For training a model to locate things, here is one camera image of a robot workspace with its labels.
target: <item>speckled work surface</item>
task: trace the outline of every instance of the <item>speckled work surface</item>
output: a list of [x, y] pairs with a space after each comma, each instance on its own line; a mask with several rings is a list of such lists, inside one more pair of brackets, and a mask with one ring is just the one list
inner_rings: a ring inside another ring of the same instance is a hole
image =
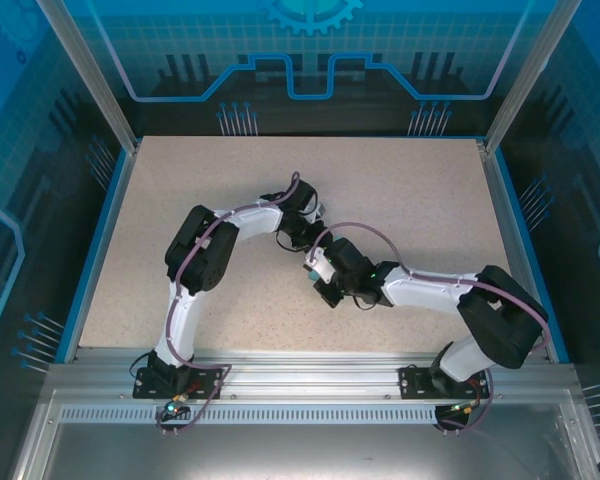
[[[224, 209], [286, 189], [294, 170], [313, 185], [326, 222], [365, 222], [418, 269], [507, 268], [474, 140], [145, 137], [80, 341], [152, 347], [168, 300], [164, 253], [189, 210]], [[372, 261], [382, 240], [344, 229]], [[467, 333], [462, 320], [421, 308], [331, 309], [273, 235], [237, 244], [198, 325], [196, 347], [435, 352]]]

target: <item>blue frame edge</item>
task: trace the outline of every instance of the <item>blue frame edge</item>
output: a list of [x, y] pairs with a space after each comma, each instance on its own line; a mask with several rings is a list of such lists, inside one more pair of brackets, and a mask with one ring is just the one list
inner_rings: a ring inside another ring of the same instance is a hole
[[560, 331], [560, 326], [558, 325], [558, 319], [556, 318], [556, 313], [553, 310], [553, 305], [551, 303], [551, 299], [549, 298], [549, 291], [547, 290], [547, 285], [545, 284], [544, 277], [542, 276], [542, 272], [540, 271], [540, 264], [538, 263], [536, 251], [534, 250], [533, 244], [531, 243], [531, 236], [529, 235], [529, 230], [527, 230], [527, 226], [524, 223], [524, 217], [522, 216], [520, 203], [518, 202], [518, 197], [513, 188], [511, 176], [509, 175], [509, 169], [507, 168], [507, 164], [504, 160], [504, 155], [502, 154], [502, 150], [500, 150], [500, 147], [498, 147], [495, 153], [496, 160], [498, 162], [498, 168], [502, 173], [502, 179], [504, 180], [504, 185], [507, 190], [507, 196], [509, 197], [509, 201], [511, 202], [513, 214], [516, 219], [516, 227], [520, 232], [520, 238], [522, 238], [522, 245], [527, 255], [527, 259], [529, 260], [531, 273], [533, 274], [533, 279], [538, 290], [538, 295], [540, 296], [540, 303], [542, 303], [542, 306], [547, 310], [547, 313], [549, 314], [549, 330], [551, 331], [551, 339], [553, 340], [553, 346], [556, 351], [556, 356], [558, 357], [558, 361], [560, 363], [569, 363], [569, 354], [567, 353], [567, 348], [564, 344], [564, 339], [562, 338], [562, 332]]
[[113, 208], [114, 200], [116, 194], [119, 196], [120, 193], [124, 194], [124, 190], [126, 190], [127, 182], [125, 179], [123, 179], [123, 172], [128, 170], [126, 167], [130, 161], [131, 155], [129, 155], [125, 149], [121, 149], [120, 155], [118, 156], [118, 162], [116, 163], [116, 168], [114, 169], [113, 176], [111, 177], [109, 190], [107, 191], [107, 195], [104, 199], [102, 210], [100, 211], [100, 217], [98, 218], [98, 223], [93, 233], [93, 239], [91, 240], [91, 245], [89, 246], [89, 252], [87, 253], [87, 258], [85, 260], [84, 267], [82, 268], [80, 281], [78, 282], [76, 293], [73, 296], [73, 302], [71, 303], [71, 309], [69, 310], [67, 323], [64, 327], [62, 338], [60, 339], [60, 345], [58, 346], [58, 350], [56, 352], [55, 363], [67, 363], [69, 361], [67, 358], [68, 355], [71, 353], [71, 357], [73, 357], [75, 354], [75, 352], [70, 352], [70, 349], [72, 348], [76, 334], [79, 333], [78, 330], [81, 332], [82, 328], [84, 327], [84, 318], [86, 318], [86, 316], [84, 316], [81, 321], [81, 313], [85, 308], [88, 309], [91, 304], [91, 298], [93, 296], [93, 292], [95, 291], [97, 279], [100, 276], [100, 270], [102, 268], [102, 262], [100, 262], [100, 265], [97, 265], [96, 263], [98, 257], [100, 257], [101, 260], [104, 260], [103, 256], [106, 251], [102, 252], [102, 248], [106, 248], [111, 240], [111, 236], [113, 234], [112, 227], [115, 225], [115, 222], [118, 218], [118, 213], [120, 211], [120, 205], [118, 205], [117, 209]]

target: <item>blue enclosure wall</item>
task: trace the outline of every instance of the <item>blue enclosure wall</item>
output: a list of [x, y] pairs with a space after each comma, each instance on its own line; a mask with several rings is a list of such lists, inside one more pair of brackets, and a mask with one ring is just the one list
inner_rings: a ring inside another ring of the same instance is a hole
[[582, 2], [502, 150], [569, 355], [598, 384], [600, 0]]
[[0, 479], [56, 346], [25, 315], [62, 329], [119, 152], [35, 2], [0, 2]]
[[553, 0], [70, 0], [138, 134], [482, 135]]

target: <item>transparent acrylic panel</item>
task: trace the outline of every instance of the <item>transparent acrylic panel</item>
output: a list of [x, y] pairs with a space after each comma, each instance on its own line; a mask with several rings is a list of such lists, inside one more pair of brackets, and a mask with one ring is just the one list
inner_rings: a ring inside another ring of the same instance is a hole
[[486, 132], [554, 3], [67, 5], [138, 134], [441, 136]]
[[35, 2], [0, 3], [0, 478], [53, 361], [119, 152]]
[[599, 385], [600, 0], [582, 2], [502, 152], [568, 354]]
[[557, 409], [528, 406], [496, 406], [459, 437], [431, 425], [200, 425], [166, 439], [146, 425], [61, 425], [45, 479], [579, 479], [562, 429]]

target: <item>gear graphic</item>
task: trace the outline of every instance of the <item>gear graphic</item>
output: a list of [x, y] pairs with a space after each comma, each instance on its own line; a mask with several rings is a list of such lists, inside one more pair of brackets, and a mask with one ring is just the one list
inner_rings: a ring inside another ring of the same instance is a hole
[[17, 47], [26, 51], [39, 26], [40, 14], [34, 0], [0, 0], [0, 28]]
[[269, 20], [280, 28], [291, 28], [298, 35], [311, 36], [316, 30], [326, 35], [330, 28], [340, 28], [343, 20], [353, 18], [353, 10], [362, 8], [361, 0], [262, 0]]

